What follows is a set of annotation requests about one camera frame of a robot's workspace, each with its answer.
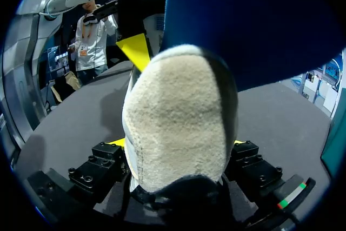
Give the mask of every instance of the screw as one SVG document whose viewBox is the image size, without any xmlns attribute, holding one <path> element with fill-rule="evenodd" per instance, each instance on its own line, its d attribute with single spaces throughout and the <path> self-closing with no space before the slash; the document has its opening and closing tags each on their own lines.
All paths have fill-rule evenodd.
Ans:
<svg viewBox="0 0 346 231">
<path fill-rule="evenodd" d="M 92 177 L 91 176 L 86 176 L 84 177 L 85 182 L 92 182 Z"/>
<path fill-rule="evenodd" d="M 52 189 L 54 188 L 54 183 L 49 182 L 49 183 L 47 184 L 47 187 L 48 187 L 50 190 L 52 190 Z"/>
<path fill-rule="evenodd" d="M 103 165 L 103 166 L 109 165 L 109 161 L 108 161 L 107 159 L 103 160 L 103 161 L 102 161 L 102 165 Z"/>
<path fill-rule="evenodd" d="M 96 157 L 94 155 L 90 155 L 90 156 L 88 156 L 88 160 L 90 162 L 95 162 L 96 161 Z"/>
<path fill-rule="evenodd" d="M 70 168 L 69 169 L 69 174 L 73 174 L 73 173 L 75 173 L 76 172 L 76 169 L 75 168 Z"/>
<path fill-rule="evenodd" d="M 40 197 L 45 197 L 45 191 L 43 188 L 38 189 L 37 195 Z"/>
</svg>

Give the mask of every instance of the black device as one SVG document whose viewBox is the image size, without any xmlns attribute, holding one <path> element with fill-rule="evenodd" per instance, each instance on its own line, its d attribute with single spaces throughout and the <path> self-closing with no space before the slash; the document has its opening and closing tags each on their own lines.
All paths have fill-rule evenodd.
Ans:
<svg viewBox="0 0 346 231">
<path fill-rule="evenodd" d="M 274 167 L 264 160 L 258 154 L 258 146 L 252 142 L 235 144 L 224 173 L 228 181 L 236 181 L 246 197 L 258 206 L 253 216 L 236 224 L 235 230 L 272 230 L 287 219 L 299 225 L 293 211 L 310 193 L 315 181 L 309 178 L 304 182 L 298 175 L 284 181 L 281 179 L 282 171 L 281 167 Z M 34 198 L 33 203 L 50 223 L 57 227 L 70 225 L 71 221 L 82 225 L 79 221 L 83 222 L 86 215 L 91 218 L 100 217 L 100 213 L 92 208 L 104 200 L 115 182 L 123 180 L 127 183 L 124 186 L 122 211 L 114 218 L 105 215 L 102 218 L 110 224 L 119 220 L 125 223 L 123 217 L 127 206 L 124 204 L 131 196 L 128 189 L 130 171 L 121 147 L 101 142 L 92 148 L 92 155 L 85 163 L 77 169 L 68 169 L 68 172 L 69 181 L 50 169 L 46 174 L 38 171 L 24 182 L 26 190 Z M 190 189 L 196 184 L 210 185 L 204 179 L 191 178 L 178 182 Z M 170 207 L 175 203 L 175 191 L 184 193 L 182 184 L 171 184 L 173 189 L 166 193 L 160 191 L 144 196 L 142 193 L 140 200 L 150 208 Z M 201 198 L 203 197 L 212 198 L 210 193 L 205 196 L 202 194 Z"/>
</svg>

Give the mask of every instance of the black table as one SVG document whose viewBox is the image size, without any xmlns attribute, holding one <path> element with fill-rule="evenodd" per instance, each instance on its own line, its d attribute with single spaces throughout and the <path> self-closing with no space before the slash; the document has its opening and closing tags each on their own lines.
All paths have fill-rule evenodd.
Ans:
<svg viewBox="0 0 346 231">
<path fill-rule="evenodd" d="M 35 129 L 23 148 L 16 172 L 21 180 L 37 170 L 55 169 L 68 178 L 100 141 L 124 137 L 122 108 L 132 63 L 122 62 L 69 96 Z M 283 168 L 283 178 L 293 174 L 312 177 L 316 186 L 295 213 L 302 218 L 329 185 L 320 161 L 330 119 L 312 103 L 280 83 L 239 93 L 239 140 L 252 140 L 273 166 Z M 255 211 L 235 183 L 230 184 L 236 219 Z M 122 191 L 115 185 L 95 209 L 112 215 L 119 210 Z M 139 213 L 128 214 L 138 218 Z"/>
</svg>

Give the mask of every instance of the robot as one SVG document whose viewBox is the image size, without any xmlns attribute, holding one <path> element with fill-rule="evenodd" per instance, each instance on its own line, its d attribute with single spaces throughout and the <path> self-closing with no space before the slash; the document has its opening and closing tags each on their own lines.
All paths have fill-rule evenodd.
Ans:
<svg viewBox="0 0 346 231">
<path fill-rule="evenodd" d="M 9 26 L 0 72 L 1 107 L 15 147 L 22 149 L 47 116 L 38 83 L 39 57 L 62 14 L 89 0 L 22 0 Z"/>
</svg>

